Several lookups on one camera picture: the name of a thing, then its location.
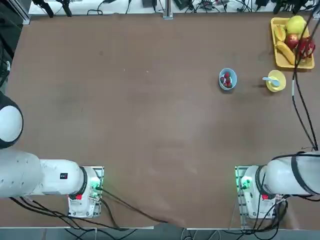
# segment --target metal bracket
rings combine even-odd
[[[163,15],[162,17],[163,17],[163,19],[171,20],[171,19],[174,19],[174,14],[171,12],[169,16]]]

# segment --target apple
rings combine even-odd
[[[288,34],[286,36],[284,43],[291,49],[293,50],[299,43],[299,37],[295,33]]]

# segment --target table surface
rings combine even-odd
[[[24,114],[15,148],[39,158],[105,167],[105,188],[150,215],[189,228],[229,228],[235,166],[267,164],[310,147],[287,88],[271,94],[276,69],[269,13],[35,18],[24,26],[7,95]],[[320,44],[318,34],[315,43]],[[315,64],[319,64],[319,49]],[[238,77],[233,93],[221,69]],[[320,68],[300,73],[320,126]],[[302,112],[300,101],[298,107]],[[66,196],[41,196],[67,212]],[[107,199],[124,227],[155,222]],[[65,226],[1,200],[1,227]],[[289,200],[284,228],[318,229],[320,206]],[[239,228],[239,210],[232,228]],[[107,211],[95,219],[111,224]]]

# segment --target floor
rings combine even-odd
[[[0,15],[6,19],[6,23],[0,23],[1,32],[4,35],[5,39],[8,41],[12,49],[15,49],[19,36],[20,29],[22,28],[22,20],[19,19],[17,15],[12,13],[10,10],[6,9],[3,5],[0,4]],[[106,230],[108,233],[113,235],[116,239],[119,239],[125,235],[123,232],[116,232],[114,230]],[[128,236],[127,240],[141,240],[141,239],[152,239],[152,240],[178,240],[181,237],[182,228],[176,227],[170,224],[159,224],[154,227],[154,229],[138,229],[132,235]],[[71,230],[74,234],[80,235],[81,231]],[[196,239],[198,240],[208,240],[212,235],[212,230],[199,230],[196,233]],[[227,234],[223,231],[220,231],[222,240],[236,240],[238,235]],[[2,228],[0,229],[0,239],[1,240],[19,240],[24,239],[25,236],[32,236],[29,239],[32,240],[69,240],[76,239],[74,236],[71,236],[62,228]],[[259,237],[267,239],[273,235],[273,232],[270,233],[261,233]],[[219,240],[218,233],[215,234],[211,239]],[[274,240],[316,240],[320,237],[320,231],[306,231],[306,230],[280,230]],[[111,239],[102,232],[91,231],[86,233],[83,237],[83,240],[107,240]],[[245,236],[242,239],[253,240],[254,236]]]
[[[159,224],[154,227],[154,229],[139,229],[135,231],[132,235],[128,236],[126,240],[179,240],[182,233],[182,228],[175,227],[169,224]],[[116,239],[121,238],[126,235],[125,233],[115,232],[111,230],[106,230],[108,233],[112,234]],[[73,233],[80,235],[81,231],[73,230]],[[209,240],[212,235],[213,230],[199,230],[196,233],[194,239],[197,240]],[[236,240],[238,235],[227,234],[220,230],[222,240]],[[271,237],[274,233],[261,233],[258,236],[262,239],[267,239]],[[75,240],[74,236],[71,236],[68,232],[61,228],[38,228],[38,229],[1,229],[0,230],[0,239],[2,240],[19,240],[23,239],[26,235],[32,236],[32,240]],[[305,230],[280,230],[276,235],[274,240],[316,240],[319,239],[319,231],[305,231]],[[110,237],[106,236],[104,233],[98,232],[97,235],[95,231],[86,233],[83,237],[83,240],[108,240]],[[254,240],[255,236],[245,236],[242,239],[244,240]],[[219,234],[215,234],[211,240],[219,240]]]

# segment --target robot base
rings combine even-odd
[[[260,194],[256,184],[256,172],[258,166],[250,166],[241,178],[240,187],[242,188],[248,216],[251,219],[263,219],[270,208],[276,203],[276,198],[267,194]],[[266,219],[272,219],[274,210],[272,209]]]
[[[87,174],[87,183],[82,195],[76,199],[68,197],[68,215],[76,218],[94,218],[101,214],[102,191],[105,168],[103,166],[83,166]]]

